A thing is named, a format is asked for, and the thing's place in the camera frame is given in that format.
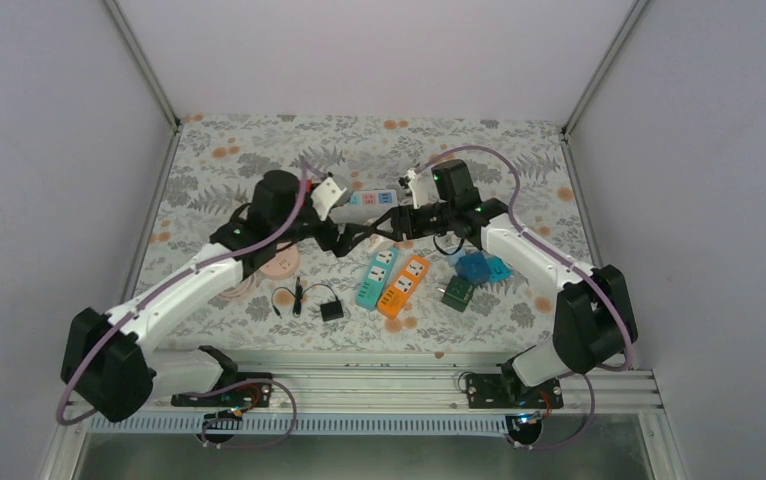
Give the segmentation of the white multicolour power strip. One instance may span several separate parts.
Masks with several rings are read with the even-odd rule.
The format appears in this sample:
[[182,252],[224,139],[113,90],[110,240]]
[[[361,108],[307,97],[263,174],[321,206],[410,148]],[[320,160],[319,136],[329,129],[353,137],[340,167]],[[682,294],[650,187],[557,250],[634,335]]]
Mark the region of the white multicolour power strip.
[[330,211],[329,217],[335,223],[373,223],[398,205],[398,193],[394,189],[354,191],[347,203]]

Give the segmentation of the blue cube socket adapter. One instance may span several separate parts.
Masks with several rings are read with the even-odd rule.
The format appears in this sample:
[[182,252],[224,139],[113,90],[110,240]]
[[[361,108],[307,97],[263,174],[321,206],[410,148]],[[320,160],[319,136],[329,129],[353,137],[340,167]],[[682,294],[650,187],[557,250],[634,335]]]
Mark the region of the blue cube socket adapter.
[[491,268],[482,252],[465,254],[455,264],[458,277],[473,285],[482,285],[491,278]]

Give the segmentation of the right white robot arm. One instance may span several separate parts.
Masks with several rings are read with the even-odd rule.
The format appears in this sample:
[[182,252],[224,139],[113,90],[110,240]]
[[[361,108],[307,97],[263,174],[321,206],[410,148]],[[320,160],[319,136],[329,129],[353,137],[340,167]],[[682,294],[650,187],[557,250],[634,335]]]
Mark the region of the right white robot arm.
[[553,303],[548,338],[502,366],[500,391],[508,404],[526,406],[548,380],[609,369],[607,361],[616,354],[625,357],[619,370],[631,366],[638,331],[620,270],[594,267],[539,238],[516,218],[510,202],[482,198],[461,160],[411,168],[399,183],[412,203],[394,207],[382,218],[396,239],[454,233],[523,274]]

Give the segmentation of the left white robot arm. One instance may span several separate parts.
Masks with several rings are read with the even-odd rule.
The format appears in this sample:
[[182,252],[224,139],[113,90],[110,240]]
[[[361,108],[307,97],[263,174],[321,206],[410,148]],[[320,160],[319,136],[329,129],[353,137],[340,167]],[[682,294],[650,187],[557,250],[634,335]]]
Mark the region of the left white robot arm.
[[60,378],[65,389],[55,418],[73,425],[101,414],[111,421],[132,416],[148,400],[201,394],[222,405],[237,391],[237,377],[219,351],[159,355],[161,341],[195,310],[252,274],[292,243],[313,239],[336,257],[372,235],[388,236],[389,216],[337,223],[330,214],[352,193],[334,177],[312,183],[305,174],[267,172],[250,202],[235,210],[187,263],[142,294],[71,320]]

